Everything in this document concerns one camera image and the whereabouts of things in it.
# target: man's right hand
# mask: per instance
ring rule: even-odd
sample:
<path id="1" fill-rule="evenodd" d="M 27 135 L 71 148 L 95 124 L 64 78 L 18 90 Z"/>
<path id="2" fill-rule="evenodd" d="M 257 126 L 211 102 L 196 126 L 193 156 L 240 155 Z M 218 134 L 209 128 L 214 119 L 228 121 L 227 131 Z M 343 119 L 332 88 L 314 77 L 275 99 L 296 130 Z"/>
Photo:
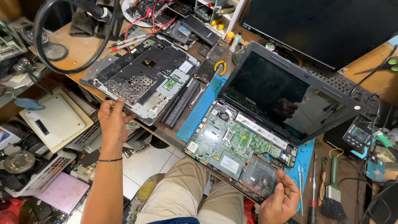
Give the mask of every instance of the man's right hand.
<path id="1" fill-rule="evenodd" d="M 278 185 L 275 194 L 267 198 L 258 212 L 259 224 L 281 224 L 289 220 L 297 211 L 300 191 L 295 182 L 282 170 L 277 172 Z"/>

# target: black wristband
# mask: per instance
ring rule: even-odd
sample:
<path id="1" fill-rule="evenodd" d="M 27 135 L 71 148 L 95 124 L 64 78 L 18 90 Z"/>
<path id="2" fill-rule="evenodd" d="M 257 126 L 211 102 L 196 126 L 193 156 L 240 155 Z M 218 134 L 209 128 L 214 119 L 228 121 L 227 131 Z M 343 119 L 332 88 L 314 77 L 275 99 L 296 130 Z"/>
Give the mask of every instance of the black wristband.
<path id="1" fill-rule="evenodd" d="M 123 159 L 123 157 L 120 159 L 98 160 L 98 162 L 113 162 L 113 161 L 118 161 L 118 160 L 122 160 L 122 159 Z"/>

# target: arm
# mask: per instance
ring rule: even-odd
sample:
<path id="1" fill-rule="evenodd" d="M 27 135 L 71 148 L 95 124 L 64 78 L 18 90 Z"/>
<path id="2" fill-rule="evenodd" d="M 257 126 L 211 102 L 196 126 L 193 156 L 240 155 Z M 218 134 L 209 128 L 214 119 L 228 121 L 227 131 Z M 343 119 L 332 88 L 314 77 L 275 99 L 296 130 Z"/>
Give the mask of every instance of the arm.
<path id="1" fill-rule="evenodd" d="M 295 182 L 282 170 L 278 170 L 275 194 L 267 198 L 258 212 L 259 224 L 280 224 L 289 220 L 297 211 L 300 191 Z"/>
<path id="2" fill-rule="evenodd" d="M 102 149 L 99 160 L 122 157 L 127 140 L 126 124 L 135 118 L 123 112 L 124 99 L 102 102 L 98 118 L 102 129 Z M 121 223 L 123 213 L 122 160 L 97 162 L 96 174 L 82 216 L 82 224 Z"/>

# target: laptop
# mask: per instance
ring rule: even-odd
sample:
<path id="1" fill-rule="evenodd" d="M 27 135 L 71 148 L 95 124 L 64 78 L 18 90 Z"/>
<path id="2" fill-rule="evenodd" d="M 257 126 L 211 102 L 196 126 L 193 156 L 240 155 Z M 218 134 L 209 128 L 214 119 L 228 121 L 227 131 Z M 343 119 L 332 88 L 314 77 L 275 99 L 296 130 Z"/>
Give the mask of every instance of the laptop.
<path id="1" fill-rule="evenodd" d="M 188 83 L 200 62 L 157 35 L 124 54 L 89 80 L 109 98 L 152 125 Z"/>
<path id="2" fill-rule="evenodd" d="M 297 146 L 365 111 L 363 105 L 251 42 L 184 153 L 263 202 Z"/>

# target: paintbrush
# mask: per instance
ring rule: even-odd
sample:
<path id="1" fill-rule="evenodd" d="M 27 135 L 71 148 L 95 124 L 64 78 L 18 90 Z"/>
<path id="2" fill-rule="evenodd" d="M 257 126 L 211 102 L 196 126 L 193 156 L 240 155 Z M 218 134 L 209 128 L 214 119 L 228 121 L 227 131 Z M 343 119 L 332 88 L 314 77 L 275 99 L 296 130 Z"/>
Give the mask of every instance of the paintbrush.
<path id="1" fill-rule="evenodd" d="M 341 190 L 337 186 L 336 177 L 337 157 L 333 156 L 330 185 L 326 187 L 326 197 L 321 205 L 321 214 L 333 220 L 343 221 L 347 216 L 341 206 Z"/>

